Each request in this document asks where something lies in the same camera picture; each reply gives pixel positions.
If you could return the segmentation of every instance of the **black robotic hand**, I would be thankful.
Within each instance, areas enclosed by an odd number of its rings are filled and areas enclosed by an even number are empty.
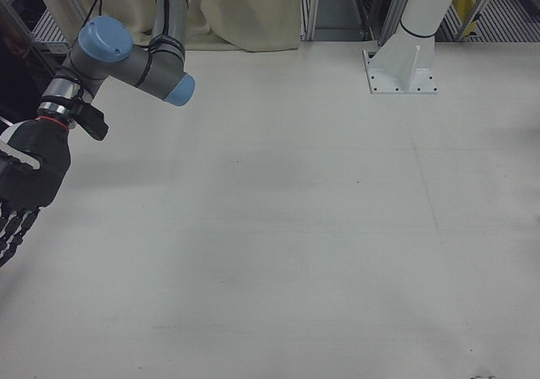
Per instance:
[[[68,127],[38,117],[0,141],[0,267],[17,251],[40,208],[51,204],[71,164]]]

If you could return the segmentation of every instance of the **black cable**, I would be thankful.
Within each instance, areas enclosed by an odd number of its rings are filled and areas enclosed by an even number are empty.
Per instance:
[[[98,15],[101,16],[102,9],[103,9],[103,0],[94,0],[94,3],[92,3],[92,6],[90,7],[88,14],[86,15],[86,18],[84,19],[81,29],[88,23],[90,16],[92,15],[92,12],[94,12],[95,5],[98,3],[100,4],[100,6],[98,7]]]

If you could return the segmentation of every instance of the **robotic hand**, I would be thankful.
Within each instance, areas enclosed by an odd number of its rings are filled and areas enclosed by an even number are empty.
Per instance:
[[[69,130],[77,123],[92,138],[105,138],[104,115],[91,102],[109,75],[173,105],[190,100],[195,81],[184,72],[183,46],[190,1],[156,0],[146,47],[134,46],[116,19],[88,21],[41,97],[38,117],[0,136],[0,267],[57,195],[71,163]]]

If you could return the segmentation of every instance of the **beige curtain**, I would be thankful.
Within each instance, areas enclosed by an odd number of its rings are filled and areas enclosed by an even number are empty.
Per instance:
[[[81,14],[94,0],[44,0],[69,42],[81,26]],[[122,21],[136,42],[148,41],[154,0],[103,0],[104,13]],[[300,42],[300,0],[193,0],[188,14],[187,48],[275,51]]]

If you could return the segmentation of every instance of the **white floor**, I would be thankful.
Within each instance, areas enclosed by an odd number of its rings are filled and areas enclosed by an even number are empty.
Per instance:
[[[189,51],[186,108],[109,80],[0,271],[0,377],[540,377],[540,45],[438,45],[434,96],[361,48]]]

